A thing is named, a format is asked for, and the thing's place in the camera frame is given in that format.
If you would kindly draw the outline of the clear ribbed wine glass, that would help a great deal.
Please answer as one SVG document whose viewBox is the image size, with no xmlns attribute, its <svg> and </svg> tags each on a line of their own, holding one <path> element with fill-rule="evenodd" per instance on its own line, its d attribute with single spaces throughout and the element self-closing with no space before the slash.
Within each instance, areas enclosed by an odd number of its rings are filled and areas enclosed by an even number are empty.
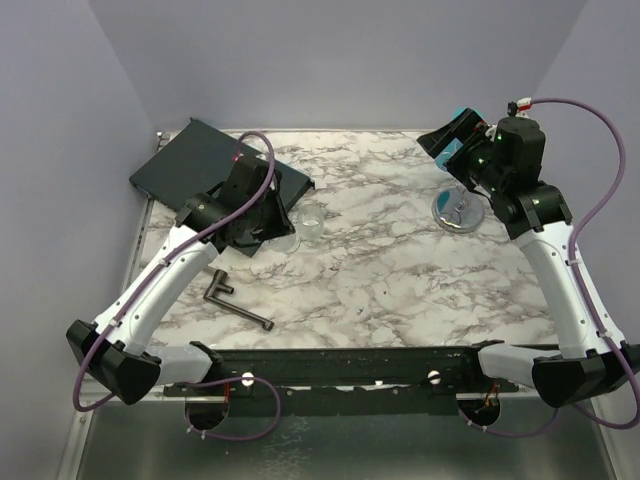
<svg viewBox="0 0 640 480">
<path fill-rule="evenodd" d="M 298 233 L 303 242 L 318 243 L 324 232 L 324 210 L 319 204 L 306 204 L 298 210 Z"/>
</svg>

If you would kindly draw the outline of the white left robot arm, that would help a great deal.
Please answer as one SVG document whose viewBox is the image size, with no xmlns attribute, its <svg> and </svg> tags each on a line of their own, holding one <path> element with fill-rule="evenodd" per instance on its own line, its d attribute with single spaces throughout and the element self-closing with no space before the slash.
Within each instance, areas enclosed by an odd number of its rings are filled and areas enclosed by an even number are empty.
<svg viewBox="0 0 640 480">
<path fill-rule="evenodd" d="M 187 200 L 164 243 L 124 293 L 93 321 L 74 321 L 66 332 L 80 365 L 111 397 L 127 405 L 153 387 L 188 383 L 201 395 L 222 380 L 215 355 L 198 342 L 151 350 L 160 321 L 191 281 L 228 247 L 244 239 L 262 243 L 292 233 L 280 198 L 274 158 L 235 157 L 228 178 Z"/>
</svg>

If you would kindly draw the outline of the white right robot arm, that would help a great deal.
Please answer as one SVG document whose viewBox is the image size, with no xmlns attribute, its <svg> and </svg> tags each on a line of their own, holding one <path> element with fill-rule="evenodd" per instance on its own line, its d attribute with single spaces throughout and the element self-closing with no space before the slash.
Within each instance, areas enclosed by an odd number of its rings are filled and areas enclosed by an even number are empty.
<svg viewBox="0 0 640 480">
<path fill-rule="evenodd" d="M 461 365 L 462 384 L 480 392 L 501 378 L 532 387 L 549 406 L 562 407 L 633 383 L 639 348 L 627 342 L 599 298 L 563 195 L 539 178 L 545 142 L 531 119 L 512 113 L 491 126 L 472 109 L 418 139 L 467 190 L 488 194 L 537 278 L 558 338 L 553 350 L 482 345 L 476 358 Z"/>
</svg>

